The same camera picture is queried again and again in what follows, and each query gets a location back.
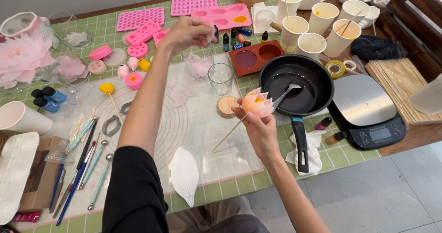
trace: tape roll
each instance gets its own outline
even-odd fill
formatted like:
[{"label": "tape roll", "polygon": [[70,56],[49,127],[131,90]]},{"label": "tape roll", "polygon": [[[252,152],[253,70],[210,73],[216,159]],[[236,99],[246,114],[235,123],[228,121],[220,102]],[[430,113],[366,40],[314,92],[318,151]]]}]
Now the tape roll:
[{"label": "tape roll", "polygon": [[356,70],[356,63],[351,60],[345,60],[344,65],[346,70],[352,70],[352,71]]},{"label": "tape roll", "polygon": [[[338,71],[332,71],[331,69],[334,67],[339,67]],[[343,62],[339,60],[332,60],[325,65],[325,68],[329,71],[331,77],[338,78],[342,76],[345,72],[345,65]]]}]

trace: cardboard box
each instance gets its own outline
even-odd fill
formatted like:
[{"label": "cardboard box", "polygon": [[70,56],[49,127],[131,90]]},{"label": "cardboard box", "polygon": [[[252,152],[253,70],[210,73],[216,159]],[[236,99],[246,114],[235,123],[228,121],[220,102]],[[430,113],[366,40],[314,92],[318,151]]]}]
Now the cardboard box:
[{"label": "cardboard box", "polygon": [[61,138],[57,136],[40,138],[20,201],[20,212],[49,208],[60,164],[47,162],[44,159],[49,150],[60,140]]}]

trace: pink gelatin flower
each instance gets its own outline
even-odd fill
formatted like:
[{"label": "pink gelatin flower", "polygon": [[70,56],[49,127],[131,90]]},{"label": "pink gelatin flower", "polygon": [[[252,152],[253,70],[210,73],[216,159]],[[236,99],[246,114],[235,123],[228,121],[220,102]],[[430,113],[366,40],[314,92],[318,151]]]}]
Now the pink gelatin flower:
[{"label": "pink gelatin flower", "polygon": [[261,93],[261,88],[249,92],[243,99],[244,111],[250,111],[260,118],[270,115],[273,111],[273,101],[272,98],[267,99],[267,95],[268,92]]},{"label": "pink gelatin flower", "polygon": [[56,61],[49,52],[51,45],[52,36],[43,38],[39,32],[6,38],[0,43],[0,87],[16,81],[31,83],[36,71]]}]

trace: wooden lid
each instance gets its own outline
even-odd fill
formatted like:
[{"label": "wooden lid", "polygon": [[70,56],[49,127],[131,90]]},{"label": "wooden lid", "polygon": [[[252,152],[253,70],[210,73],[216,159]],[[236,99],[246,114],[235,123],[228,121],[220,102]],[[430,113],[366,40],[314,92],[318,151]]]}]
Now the wooden lid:
[{"label": "wooden lid", "polygon": [[235,97],[226,96],[218,101],[217,111],[222,117],[232,118],[235,117],[235,113],[230,109],[231,107],[239,107],[239,104]]}]

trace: spoon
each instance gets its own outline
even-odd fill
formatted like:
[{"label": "spoon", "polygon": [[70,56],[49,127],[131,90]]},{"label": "spoon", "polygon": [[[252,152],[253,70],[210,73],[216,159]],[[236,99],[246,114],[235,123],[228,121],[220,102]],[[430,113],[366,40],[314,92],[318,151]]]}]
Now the spoon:
[{"label": "spoon", "polygon": [[273,102],[273,112],[275,112],[276,108],[278,107],[278,105],[281,103],[281,101],[284,99],[285,95],[287,95],[290,90],[295,89],[295,88],[304,88],[304,86],[299,85],[299,83],[291,83],[289,84],[289,88],[284,92],[284,94],[282,94],[278,99],[276,99]]}]

